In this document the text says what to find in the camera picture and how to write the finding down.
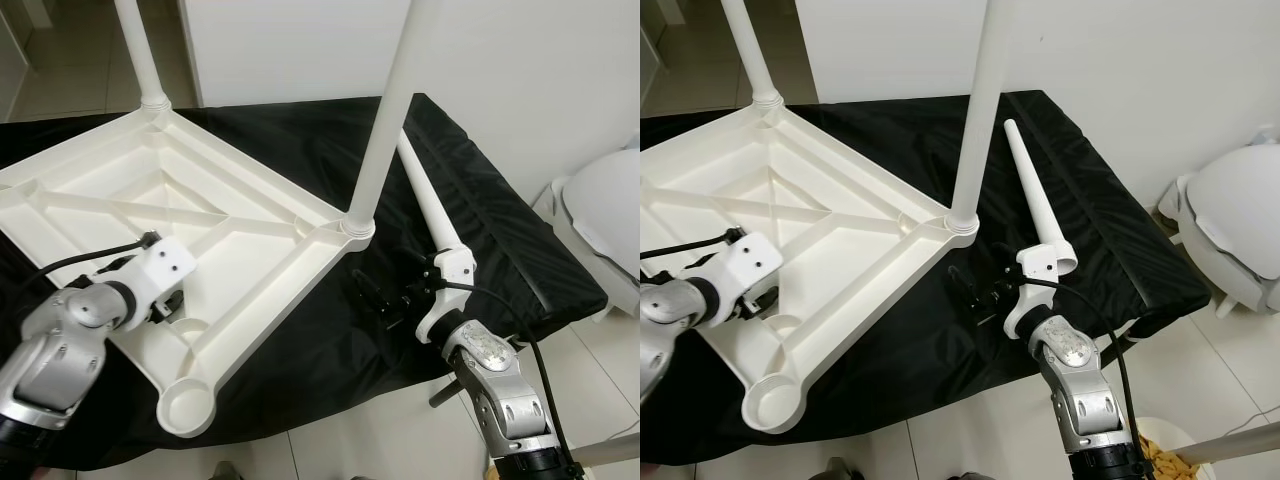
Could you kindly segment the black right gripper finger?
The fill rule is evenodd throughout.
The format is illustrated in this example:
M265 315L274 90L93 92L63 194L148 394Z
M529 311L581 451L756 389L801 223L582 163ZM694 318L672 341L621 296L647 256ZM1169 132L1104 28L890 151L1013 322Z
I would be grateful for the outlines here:
M948 266L948 297L956 310L973 314L977 306L977 291L972 276L957 266Z
M358 297L369 308L379 315L387 311L387 300L383 296L381 289L367 274L362 270L355 269L352 271L352 282L355 283Z

